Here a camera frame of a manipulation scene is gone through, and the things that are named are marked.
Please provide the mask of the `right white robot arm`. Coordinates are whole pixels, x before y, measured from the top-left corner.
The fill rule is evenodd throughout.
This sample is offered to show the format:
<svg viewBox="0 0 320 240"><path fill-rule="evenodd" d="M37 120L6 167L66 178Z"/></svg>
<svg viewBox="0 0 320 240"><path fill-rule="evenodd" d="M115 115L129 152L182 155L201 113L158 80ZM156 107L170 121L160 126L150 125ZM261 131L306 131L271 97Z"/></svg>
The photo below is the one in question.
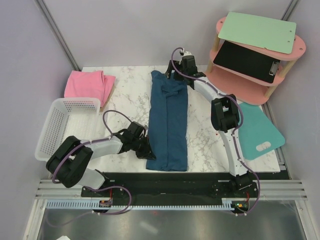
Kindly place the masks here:
<svg viewBox="0 0 320 240"><path fill-rule="evenodd" d="M233 94L219 91L207 78L198 71L192 56L183 57L181 61L170 60L165 72L166 78L185 82L211 103L210 120L218 131L226 151L229 173L233 177L248 174L239 140L239 128L244 123L244 115Z"/></svg>

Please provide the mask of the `pink t shirt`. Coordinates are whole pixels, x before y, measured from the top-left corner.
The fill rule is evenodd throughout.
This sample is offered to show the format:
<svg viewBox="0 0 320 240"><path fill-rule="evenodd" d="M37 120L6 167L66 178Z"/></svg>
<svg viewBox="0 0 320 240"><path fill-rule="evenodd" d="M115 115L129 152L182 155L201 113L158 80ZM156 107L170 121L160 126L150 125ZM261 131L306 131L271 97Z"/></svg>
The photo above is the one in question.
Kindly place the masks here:
<svg viewBox="0 0 320 240"><path fill-rule="evenodd" d="M100 101L100 111L102 111L113 93L115 81L115 76L105 75L103 70L93 72L73 70L67 79L64 97L96 98Z"/></svg>

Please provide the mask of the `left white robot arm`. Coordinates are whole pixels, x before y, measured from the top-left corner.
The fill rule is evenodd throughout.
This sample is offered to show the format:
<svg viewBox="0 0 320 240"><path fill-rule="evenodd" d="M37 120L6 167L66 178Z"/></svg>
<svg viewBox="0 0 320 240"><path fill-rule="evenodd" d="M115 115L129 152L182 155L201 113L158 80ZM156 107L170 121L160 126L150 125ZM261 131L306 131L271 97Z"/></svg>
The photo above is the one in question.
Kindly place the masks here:
<svg viewBox="0 0 320 240"><path fill-rule="evenodd" d="M52 174L54 184L66 188L75 185L91 188L99 197L106 196L110 185L103 174L89 169L91 160L106 155L117 155L134 151L138 159L155 160L148 136L144 129L137 133L122 129L112 135L92 141L81 141L74 135L65 139L46 163L46 169Z"/></svg>

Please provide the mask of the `blue t shirt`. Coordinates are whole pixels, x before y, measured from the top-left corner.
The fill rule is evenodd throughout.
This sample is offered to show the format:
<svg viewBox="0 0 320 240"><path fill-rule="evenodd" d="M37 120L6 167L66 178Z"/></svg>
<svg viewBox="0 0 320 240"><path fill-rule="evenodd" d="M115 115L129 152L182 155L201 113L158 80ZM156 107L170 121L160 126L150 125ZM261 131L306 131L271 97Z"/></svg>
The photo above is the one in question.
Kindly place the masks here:
<svg viewBox="0 0 320 240"><path fill-rule="evenodd" d="M188 89L183 81L168 79L158 70L151 72L148 138L156 159L146 169L185 172L188 169Z"/></svg>

